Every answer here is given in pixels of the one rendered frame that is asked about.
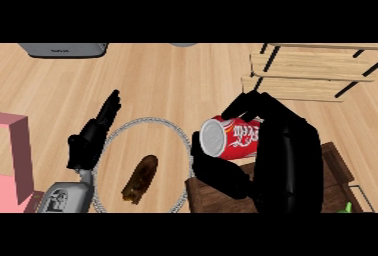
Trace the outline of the grey appliance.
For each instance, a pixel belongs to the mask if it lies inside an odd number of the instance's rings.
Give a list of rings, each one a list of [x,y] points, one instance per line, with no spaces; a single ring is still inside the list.
[[[21,43],[34,58],[97,58],[105,55],[108,43]]]

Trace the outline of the red soda can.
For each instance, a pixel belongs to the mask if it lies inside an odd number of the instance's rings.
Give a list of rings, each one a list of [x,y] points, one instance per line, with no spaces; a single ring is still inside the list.
[[[199,130],[204,153],[224,160],[254,157],[261,122],[261,119],[253,119],[250,122],[241,118],[223,120],[220,116],[208,119]]]

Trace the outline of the brown elongated food item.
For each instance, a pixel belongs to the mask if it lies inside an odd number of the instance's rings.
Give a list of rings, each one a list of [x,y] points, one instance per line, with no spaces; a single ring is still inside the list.
[[[134,205],[139,204],[142,196],[148,191],[157,173],[157,167],[158,158],[154,155],[145,156],[136,166],[130,180],[121,191],[123,200],[130,201]]]

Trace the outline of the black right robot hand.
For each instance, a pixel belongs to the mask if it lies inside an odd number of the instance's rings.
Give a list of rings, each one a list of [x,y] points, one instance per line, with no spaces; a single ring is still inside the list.
[[[202,151],[199,135],[192,135],[191,155],[196,178],[235,199],[251,199],[261,214],[318,214],[323,204],[323,160],[316,128],[266,93],[239,94],[222,113],[229,120],[261,118],[255,157],[255,175],[270,172],[285,180],[278,191],[261,187],[230,161]]]

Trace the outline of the pink box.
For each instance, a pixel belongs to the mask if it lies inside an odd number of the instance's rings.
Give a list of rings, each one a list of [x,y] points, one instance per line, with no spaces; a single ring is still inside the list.
[[[0,112],[0,127],[9,131],[12,156],[12,174],[0,174],[0,213],[34,213],[43,192],[34,190],[28,117]]]

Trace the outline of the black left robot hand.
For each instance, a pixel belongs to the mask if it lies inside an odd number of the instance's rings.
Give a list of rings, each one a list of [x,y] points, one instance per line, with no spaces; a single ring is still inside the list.
[[[114,90],[102,105],[97,116],[89,120],[81,132],[68,137],[68,169],[92,170],[95,168],[120,108],[120,91]]]

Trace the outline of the dark wooden tray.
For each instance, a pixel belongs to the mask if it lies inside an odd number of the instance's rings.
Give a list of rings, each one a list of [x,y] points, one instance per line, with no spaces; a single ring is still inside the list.
[[[323,160],[323,204],[322,212],[335,213],[351,203],[351,212],[362,213],[363,209],[351,192],[350,182],[354,180],[341,154],[332,142],[322,145]],[[285,180],[270,172],[255,175],[255,164],[241,166],[253,179],[263,178],[261,187],[278,191],[285,186]],[[251,199],[233,199],[196,178],[186,180],[189,209],[192,213],[257,213]]]

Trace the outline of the pale wooden tiered shelf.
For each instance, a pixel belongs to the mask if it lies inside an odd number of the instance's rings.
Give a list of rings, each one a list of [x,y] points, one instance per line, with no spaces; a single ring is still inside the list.
[[[353,86],[375,80],[378,63],[359,58],[365,51],[378,51],[378,43],[264,43],[250,54],[242,91],[266,91],[282,100],[343,102]]]

